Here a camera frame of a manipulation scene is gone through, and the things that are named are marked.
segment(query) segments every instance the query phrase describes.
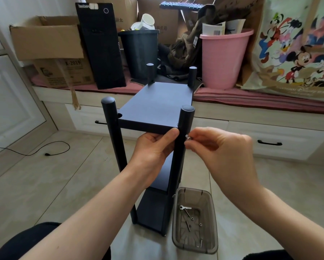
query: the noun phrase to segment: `keyboard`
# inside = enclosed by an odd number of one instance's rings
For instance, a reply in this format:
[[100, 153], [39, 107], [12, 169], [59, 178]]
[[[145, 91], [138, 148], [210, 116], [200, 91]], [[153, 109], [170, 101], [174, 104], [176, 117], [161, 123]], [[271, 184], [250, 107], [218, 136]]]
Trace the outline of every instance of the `keyboard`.
[[160, 4], [161, 9], [175, 9], [175, 10], [190, 10], [198, 12], [204, 4], [198, 3], [177, 3], [177, 2], [163, 2]]

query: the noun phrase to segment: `hand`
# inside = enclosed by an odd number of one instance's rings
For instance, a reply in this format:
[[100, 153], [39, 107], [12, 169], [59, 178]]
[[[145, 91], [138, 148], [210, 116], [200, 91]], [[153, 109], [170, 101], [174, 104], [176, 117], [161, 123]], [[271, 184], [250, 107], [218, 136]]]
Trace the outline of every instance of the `hand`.
[[187, 149], [197, 153], [222, 192], [233, 203], [260, 189], [252, 155], [252, 139], [216, 129], [197, 127], [185, 141]]
[[164, 135], [144, 133], [138, 138], [127, 167], [142, 176], [145, 189], [156, 179], [178, 135], [179, 130], [174, 127]]

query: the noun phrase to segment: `black pants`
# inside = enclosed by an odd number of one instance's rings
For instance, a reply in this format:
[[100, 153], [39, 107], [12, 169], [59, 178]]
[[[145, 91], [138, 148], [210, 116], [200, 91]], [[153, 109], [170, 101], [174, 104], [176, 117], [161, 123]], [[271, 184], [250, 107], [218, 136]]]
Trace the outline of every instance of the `black pants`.
[[[60, 223], [37, 224], [6, 242], [0, 248], [0, 260], [18, 260], [45, 236], [55, 230]], [[102, 260], [110, 260], [110, 247]], [[274, 250], [249, 254], [243, 260], [293, 260], [285, 250]]]
[[[20, 259], [33, 246], [55, 230], [59, 225], [60, 223], [41, 223], [20, 232], [0, 248], [0, 260]], [[110, 259], [111, 251], [109, 247], [108, 251], [103, 257], [103, 260]]]

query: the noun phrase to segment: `pink bucket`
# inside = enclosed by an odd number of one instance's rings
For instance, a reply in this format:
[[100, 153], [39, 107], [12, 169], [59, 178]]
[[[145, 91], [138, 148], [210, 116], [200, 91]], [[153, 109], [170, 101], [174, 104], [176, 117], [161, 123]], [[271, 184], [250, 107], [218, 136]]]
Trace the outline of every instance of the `pink bucket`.
[[230, 89], [237, 82], [251, 29], [240, 34], [200, 35], [202, 47], [202, 80], [206, 87]]

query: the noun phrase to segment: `left hand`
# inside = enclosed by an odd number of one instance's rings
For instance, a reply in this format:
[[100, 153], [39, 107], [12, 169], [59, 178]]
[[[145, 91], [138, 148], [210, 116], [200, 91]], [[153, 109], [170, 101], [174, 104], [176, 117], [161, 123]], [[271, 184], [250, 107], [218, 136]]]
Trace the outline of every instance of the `left hand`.
[[138, 138], [127, 167], [142, 177], [145, 189], [156, 179], [178, 135], [179, 130], [174, 127], [164, 135], [144, 133]]

